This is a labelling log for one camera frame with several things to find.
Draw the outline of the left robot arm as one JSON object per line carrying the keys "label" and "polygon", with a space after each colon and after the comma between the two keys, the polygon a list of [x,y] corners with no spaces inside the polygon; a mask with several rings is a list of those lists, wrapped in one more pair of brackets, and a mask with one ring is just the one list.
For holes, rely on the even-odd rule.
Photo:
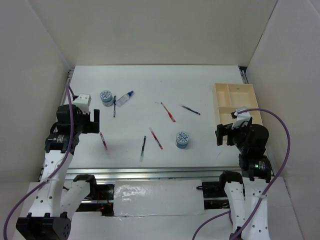
{"label": "left robot arm", "polygon": [[27,216],[19,217],[17,231],[26,240],[66,240],[72,218],[83,199],[97,197],[99,187],[94,175],[77,175],[62,195],[66,174],[73,159],[80,134],[100,131],[100,111],[86,112],[75,104],[61,105],[57,121],[45,140],[45,160],[40,186]]}

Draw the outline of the green pen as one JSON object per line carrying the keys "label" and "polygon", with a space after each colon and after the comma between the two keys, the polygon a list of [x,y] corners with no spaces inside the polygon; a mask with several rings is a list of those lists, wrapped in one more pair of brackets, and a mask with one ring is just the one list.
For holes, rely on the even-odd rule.
{"label": "green pen", "polygon": [[147,136],[145,135],[143,138],[143,144],[142,144],[141,152],[140,152],[140,159],[139,159],[140,162],[143,162],[143,159],[144,159],[146,140],[147,140]]}

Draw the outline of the blue white jar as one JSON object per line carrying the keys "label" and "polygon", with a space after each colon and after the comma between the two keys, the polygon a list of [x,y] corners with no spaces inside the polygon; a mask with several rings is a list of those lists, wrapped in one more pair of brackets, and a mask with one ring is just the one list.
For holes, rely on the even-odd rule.
{"label": "blue white jar", "polygon": [[179,149],[185,149],[189,144],[190,136],[185,131],[180,131],[176,135],[176,146]]}
{"label": "blue white jar", "polygon": [[103,106],[110,107],[114,104],[113,95],[109,90],[102,91],[99,96]]}

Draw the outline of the clear spray bottle blue cap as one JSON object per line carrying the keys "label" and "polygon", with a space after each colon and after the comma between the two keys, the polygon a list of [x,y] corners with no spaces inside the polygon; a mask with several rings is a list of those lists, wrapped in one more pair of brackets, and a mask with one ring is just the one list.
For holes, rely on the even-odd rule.
{"label": "clear spray bottle blue cap", "polygon": [[123,106],[131,97],[132,95],[134,94],[134,91],[130,91],[126,94],[124,94],[121,98],[119,98],[115,104],[118,106],[118,107],[121,107]]}

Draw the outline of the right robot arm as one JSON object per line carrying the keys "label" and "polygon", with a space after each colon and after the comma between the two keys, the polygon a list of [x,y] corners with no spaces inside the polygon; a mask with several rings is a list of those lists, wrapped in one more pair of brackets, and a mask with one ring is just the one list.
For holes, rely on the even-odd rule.
{"label": "right robot arm", "polygon": [[233,128],[219,124],[215,131],[217,145],[223,138],[236,146],[241,172],[224,171],[218,190],[227,196],[232,220],[231,240],[268,240],[268,199],[264,190],[272,177],[270,161],[265,155],[268,130],[259,124],[243,123]]}

